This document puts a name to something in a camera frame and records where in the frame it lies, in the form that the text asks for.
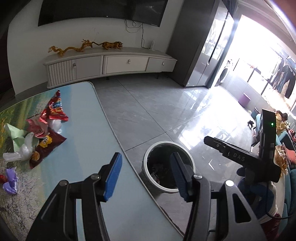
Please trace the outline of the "green paper napkin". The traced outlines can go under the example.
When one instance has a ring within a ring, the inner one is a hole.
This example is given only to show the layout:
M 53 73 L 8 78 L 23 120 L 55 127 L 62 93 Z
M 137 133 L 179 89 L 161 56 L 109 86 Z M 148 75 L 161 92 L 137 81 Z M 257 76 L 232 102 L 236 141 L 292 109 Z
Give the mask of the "green paper napkin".
M 20 150 L 20 147 L 25 143 L 25 136 L 28 132 L 26 130 L 18 129 L 17 127 L 12 126 L 9 123 L 4 124 L 4 129 L 13 141 L 14 152 L 18 152 Z

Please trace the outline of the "white round trash bin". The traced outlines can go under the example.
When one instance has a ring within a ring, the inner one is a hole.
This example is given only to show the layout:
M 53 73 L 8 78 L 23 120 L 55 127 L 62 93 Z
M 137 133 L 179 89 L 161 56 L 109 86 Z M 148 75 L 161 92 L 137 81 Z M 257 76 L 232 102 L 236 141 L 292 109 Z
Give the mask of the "white round trash bin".
M 182 146 L 171 141 L 152 144 L 142 160 L 142 173 L 148 182 L 162 193 L 177 193 L 178 188 L 171 172 L 170 156 L 177 152 L 184 164 L 196 169 L 191 154 Z

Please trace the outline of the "black tracker box green led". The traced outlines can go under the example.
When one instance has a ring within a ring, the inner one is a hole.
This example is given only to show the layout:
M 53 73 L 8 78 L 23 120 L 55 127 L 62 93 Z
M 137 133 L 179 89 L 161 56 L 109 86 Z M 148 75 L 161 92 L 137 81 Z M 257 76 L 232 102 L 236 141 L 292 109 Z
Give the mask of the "black tracker box green led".
M 259 157 L 267 165 L 271 165 L 274 158 L 276 141 L 276 116 L 275 113 L 262 109 L 259 123 Z

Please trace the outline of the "purple stool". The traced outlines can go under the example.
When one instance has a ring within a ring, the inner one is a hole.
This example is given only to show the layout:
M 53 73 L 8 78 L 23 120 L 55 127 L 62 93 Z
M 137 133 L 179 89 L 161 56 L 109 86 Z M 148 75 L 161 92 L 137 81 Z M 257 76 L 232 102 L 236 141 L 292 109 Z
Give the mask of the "purple stool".
M 239 98 L 238 103 L 243 108 L 247 108 L 247 105 L 249 104 L 250 100 L 250 97 L 246 93 L 243 93 L 242 96 Z

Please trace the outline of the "person in yellow clothes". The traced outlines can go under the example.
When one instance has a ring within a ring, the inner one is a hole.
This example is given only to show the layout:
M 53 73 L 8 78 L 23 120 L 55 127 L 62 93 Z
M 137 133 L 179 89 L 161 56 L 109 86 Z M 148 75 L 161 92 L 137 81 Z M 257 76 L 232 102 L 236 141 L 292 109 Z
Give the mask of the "person in yellow clothes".
M 287 119 L 288 114 L 282 113 L 281 111 L 277 110 L 275 112 L 276 116 L 276 134 L 279 136 L 286 128 L 287 128 Z

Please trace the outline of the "small red wrapper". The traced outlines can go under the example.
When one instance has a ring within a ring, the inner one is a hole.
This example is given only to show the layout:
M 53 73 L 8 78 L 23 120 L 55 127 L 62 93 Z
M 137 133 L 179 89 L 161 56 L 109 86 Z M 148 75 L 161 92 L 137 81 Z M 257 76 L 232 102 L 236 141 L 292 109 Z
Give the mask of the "small red wrapper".
M 0 184 L 8 182 L 8 179 L 5 175 L 0 175 Z

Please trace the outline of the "white washing machine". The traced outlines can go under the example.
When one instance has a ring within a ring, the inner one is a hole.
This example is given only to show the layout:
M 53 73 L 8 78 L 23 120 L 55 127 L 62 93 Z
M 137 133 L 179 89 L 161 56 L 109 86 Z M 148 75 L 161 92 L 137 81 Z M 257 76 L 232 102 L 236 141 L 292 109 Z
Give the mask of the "white washing machine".
M 221 72 L 220 76 L 219 76 L 219 83 L 223 83 L 224 79 L 226 78 L 226 76 L 228 75 L 229 72 L 229 66 L 226 66 L 223 71 Z

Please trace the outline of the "dark red chip bag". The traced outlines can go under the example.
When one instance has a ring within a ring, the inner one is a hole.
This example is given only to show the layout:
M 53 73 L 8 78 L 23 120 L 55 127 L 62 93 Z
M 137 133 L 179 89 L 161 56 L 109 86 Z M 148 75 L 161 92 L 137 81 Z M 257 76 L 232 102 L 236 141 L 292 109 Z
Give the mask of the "dark red chip bag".
M 66 141 L 66 138 L 52 129 L 48 130 L 46 136 L 36 146 L 29 160 L 30 168 L 39 165 L 56 147 Z

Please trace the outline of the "landscape print table mat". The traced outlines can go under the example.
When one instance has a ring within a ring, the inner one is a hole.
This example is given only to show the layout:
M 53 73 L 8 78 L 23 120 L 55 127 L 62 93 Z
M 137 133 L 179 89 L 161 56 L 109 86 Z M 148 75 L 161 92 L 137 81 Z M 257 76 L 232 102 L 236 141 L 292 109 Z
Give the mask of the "landscape print table mat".
M 69 120 L 65 142 L 38 166 L 16 162 L 17 194 L 1 191 L 1 217 L 17 240 L 25 240 L 34 219 L 59 181 L 82 181 L 109 163 L 123 148 L 90 82 L 60 88 Z M 126 156 L 112 197 L 102 204 L 111 240 L 182 240 L 181 233 L 151 196 Z

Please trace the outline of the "pink red snack wrapper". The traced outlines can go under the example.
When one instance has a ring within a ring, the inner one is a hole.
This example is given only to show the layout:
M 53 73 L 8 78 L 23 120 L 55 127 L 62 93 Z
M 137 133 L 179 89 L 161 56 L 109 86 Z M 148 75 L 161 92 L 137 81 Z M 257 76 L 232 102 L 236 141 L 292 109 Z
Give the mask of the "pink red snack wrapper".
M 26 120 L 29 124 L 28 132 L 33 132 L 36 138 L 44 138 L 48 133 L 48 125 L 42 121 L 38 116 L 34 116 Z

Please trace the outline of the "red orange chip bag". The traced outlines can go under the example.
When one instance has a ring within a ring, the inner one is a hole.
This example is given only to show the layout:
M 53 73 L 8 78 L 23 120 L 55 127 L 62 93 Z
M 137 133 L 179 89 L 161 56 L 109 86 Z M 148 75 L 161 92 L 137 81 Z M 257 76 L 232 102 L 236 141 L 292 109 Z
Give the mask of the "red orange chip bag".
M 49 120 L 69 120 L 69 117 L 63 111 L 60 90 L 54 94 L 40 114 L 39 121 L 47 125 Z

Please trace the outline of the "grey tall refrigerator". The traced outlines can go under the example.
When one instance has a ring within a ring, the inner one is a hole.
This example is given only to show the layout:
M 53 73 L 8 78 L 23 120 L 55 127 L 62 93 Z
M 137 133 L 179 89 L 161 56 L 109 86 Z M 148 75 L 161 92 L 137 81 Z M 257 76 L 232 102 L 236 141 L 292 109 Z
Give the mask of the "grey tall refrigerator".
M 167 54 L 182 87 L 210 87 L 234 26 L 236 1 L 184 1 Z

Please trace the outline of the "white low tv cabinet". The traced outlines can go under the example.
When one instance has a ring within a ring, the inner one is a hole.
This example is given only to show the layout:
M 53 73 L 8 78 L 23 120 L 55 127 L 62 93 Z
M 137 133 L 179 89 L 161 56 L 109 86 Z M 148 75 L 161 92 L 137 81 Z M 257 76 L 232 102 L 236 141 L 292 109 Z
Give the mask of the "white low tv cabinet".
M 87 49 L 63 57 L 48 56 L 44 66 L 49 89 L 101 77 L 134 73 L 172 72 L 177 60 L 150 49 Z

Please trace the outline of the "golden dragon figurine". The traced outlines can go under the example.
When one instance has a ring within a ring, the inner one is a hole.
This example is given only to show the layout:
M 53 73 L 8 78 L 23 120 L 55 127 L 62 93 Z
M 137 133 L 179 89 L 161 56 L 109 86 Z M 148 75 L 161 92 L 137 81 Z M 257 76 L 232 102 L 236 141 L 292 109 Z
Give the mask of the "golden dragon figurine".
M 90 48 L 93 47 L 92 42 L 90 42 L 89 40 L 82 40 L 82 45 L 79 48 L 69 46 L 66 49 L 61 49 L 61 48 L 57 48 L 56 46 L 51 46 L 48 49 L 48 53 L 55 52 L 59 57 L 62 57 L 66 54 L 67 51 L 73 50 L 75 52 L 83 52 L 88 47 Z

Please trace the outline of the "wall-mounted black television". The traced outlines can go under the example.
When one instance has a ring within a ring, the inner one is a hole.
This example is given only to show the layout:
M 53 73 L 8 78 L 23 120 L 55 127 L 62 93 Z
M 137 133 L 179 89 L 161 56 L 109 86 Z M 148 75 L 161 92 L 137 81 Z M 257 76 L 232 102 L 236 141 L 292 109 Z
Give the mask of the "wall-mounted black television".
M 159 27 L 167 1 L 51 0 L 43 1 L 38 25 L 80 18 L 113 18 Z

